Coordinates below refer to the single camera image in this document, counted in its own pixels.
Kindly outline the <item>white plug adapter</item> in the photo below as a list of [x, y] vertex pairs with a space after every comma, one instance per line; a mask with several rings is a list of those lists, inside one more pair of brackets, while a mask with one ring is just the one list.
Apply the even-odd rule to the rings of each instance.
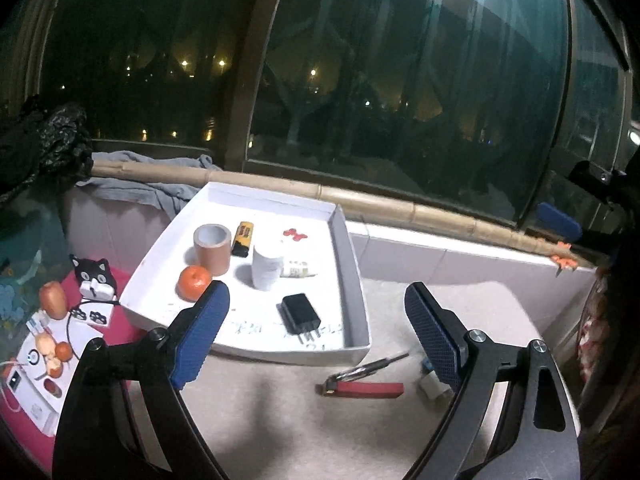
[[420, 379], [419, 386], [426, 394], [428, 400], [434, 401], [451, 392], [451, 388], [439, 380], [429, 358], [424, 358], [421, 361], [421, 370], [422, 378]]

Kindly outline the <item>metal pen tool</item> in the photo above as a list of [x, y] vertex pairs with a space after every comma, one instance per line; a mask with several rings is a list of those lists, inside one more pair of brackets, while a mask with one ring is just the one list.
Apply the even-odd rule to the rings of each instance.
[[379, 370], [389, 367], [395, 362], [408, 358], [409, 352], [398, 354], [398, 356], [391, 356], [390, 358], [379, 359], [370, 363], [360, 364], [350, 370], [343, 370], [342, 372], [333, 374], [329, 377], [330, 382], [354, 382], [365, 377], [376, 374]]

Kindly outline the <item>small glue bottle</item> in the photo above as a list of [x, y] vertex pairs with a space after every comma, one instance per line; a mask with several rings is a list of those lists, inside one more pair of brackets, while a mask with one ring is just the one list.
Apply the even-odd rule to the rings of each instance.
[[317, 266], [308, 259], [286, 259], [282, 262], [281, 278], [311, 278], [317, 274]]

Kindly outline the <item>orange plastic clip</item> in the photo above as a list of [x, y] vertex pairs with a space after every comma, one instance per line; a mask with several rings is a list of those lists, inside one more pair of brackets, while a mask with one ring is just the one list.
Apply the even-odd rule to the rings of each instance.
[[558, 271], [578, 269], [579, 262], [574, 258], [574, 254], [570, 251], [572, 245], [565, 242], [557, 242], [554, 246], [554, 253], [549, 259], [556, 265]]

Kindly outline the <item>orange tangerine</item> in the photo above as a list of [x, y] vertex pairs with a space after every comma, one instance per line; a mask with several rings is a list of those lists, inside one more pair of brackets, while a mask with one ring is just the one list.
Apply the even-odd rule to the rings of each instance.
[[180, 298], [195, 302], [206, 291], [212, 276], [204, 266], [187, 266], [178, 278], [176, 291]]

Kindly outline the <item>brown tape roll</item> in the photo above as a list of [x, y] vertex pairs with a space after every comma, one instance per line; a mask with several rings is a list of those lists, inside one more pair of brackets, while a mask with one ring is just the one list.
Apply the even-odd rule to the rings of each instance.
[[231, 258], [231, 233], [219, 224], [203, 224], [193, 233], [195, 259], [211, 276], [227, 273]]

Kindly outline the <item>white cylinder container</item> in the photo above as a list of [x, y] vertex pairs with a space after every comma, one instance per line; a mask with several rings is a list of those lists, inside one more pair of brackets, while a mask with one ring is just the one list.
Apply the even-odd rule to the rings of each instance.
[[279, 242], [261, 240], [254, 246], [252, 282], [258, 290], [268, 290], [281, 276], [283, 246]]

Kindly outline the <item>black USB charger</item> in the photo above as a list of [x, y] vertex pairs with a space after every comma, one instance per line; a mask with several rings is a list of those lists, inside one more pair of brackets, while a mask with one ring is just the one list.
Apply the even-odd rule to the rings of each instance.
[[301, 342], [314, 341], [319, 336], [321, 318], [305, 294], [285, 296], [279, 312], [286, 331]]

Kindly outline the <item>black cat figurine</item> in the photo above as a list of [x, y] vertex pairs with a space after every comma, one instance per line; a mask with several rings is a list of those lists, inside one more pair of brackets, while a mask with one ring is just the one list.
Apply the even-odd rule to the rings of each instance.
[[88, 301], [112, 301], [117, 298], [117, 282], [105, 258], [92, 260], [70, 255], [80, 296]]

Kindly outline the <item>white shallow tray box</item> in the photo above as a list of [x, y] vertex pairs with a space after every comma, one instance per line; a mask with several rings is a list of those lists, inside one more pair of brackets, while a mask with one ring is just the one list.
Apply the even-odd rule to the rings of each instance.
[[[128, 320], [144, 330], [169, 325], [190, 301], [176, 291], [181, 271], [195, 263], [193, 233], [203, 224], [235, 232], [252, 222], [250, 255], [231, 257], [220, 281], [230, 292], [229, 312], [216, 336], [216, 351], [269, 362], [337, 366], [362, 361], [371, 349], [370, 322], [358, 263], [340, 206], [245, 186], [209, 183], [178, 213], [132, 274], [120, 303]], [[268, 290], [252, 282], [252, 255], [261, 240], [279, 242], [283, 261], [308, 259], [311, 278], [278, 278]], [[305, 294], [321, 318], [319, 336], [301, 342], [290, 335], [279, 306]]]

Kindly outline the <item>bamboo pole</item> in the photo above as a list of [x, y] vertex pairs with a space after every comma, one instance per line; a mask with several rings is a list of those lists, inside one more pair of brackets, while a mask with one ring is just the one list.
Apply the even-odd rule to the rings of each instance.
[[[97, 178], [115, 178], [143, 183], [180, 183], [199, 188], [206, 183], [224, 183], [286, 193], [341, 206], [348, 218], [357, 221], [442, 234], [459, 240], [470, 240], [543, 257], [552, 255], [556, 244], [468, 214], [458, 214], [442, 208], [410, 202], [410, 200], [396, 200], [396, 198], [346, 190], [346, 188], [258, 176], [258, 174], [170, 166], [159, 162], [147, 164], [146, 162], [111, 162], [102, 159], [93, 163], [91, 174]], [[574, 258], [579, 262], [579, 266], [584, 268], [592, 266], [584, 257], [574, 254]]]

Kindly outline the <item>red apple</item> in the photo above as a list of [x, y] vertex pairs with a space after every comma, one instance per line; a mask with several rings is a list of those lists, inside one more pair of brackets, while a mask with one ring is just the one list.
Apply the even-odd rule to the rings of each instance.
[[52, 320], [59, 321], [68, 313], [67, 299], [62, 285], [57, 281], [43, 284], [39, 289], [40, 308]]

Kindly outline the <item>white product box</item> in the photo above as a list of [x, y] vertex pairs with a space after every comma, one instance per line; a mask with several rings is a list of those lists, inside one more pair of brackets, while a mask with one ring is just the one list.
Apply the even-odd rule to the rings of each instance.
[[3, 367], [10, 395], [47, 437], [54, 437], [58, 431], [58, 421], [77, 363], [78, 359], [73, 356], [62, 363], [61, 375], [52, 377], [44, 357], [36, 348], [31, 348]]

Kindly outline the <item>black plastic bag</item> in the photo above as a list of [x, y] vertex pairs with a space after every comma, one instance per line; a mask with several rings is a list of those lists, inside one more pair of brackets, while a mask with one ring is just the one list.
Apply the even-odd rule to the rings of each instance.
[[58, 193], [89, 179], [92, 153], [81, 106], [32, 96], [20, 114], [1, 122], [1, 206], [30, 188]]

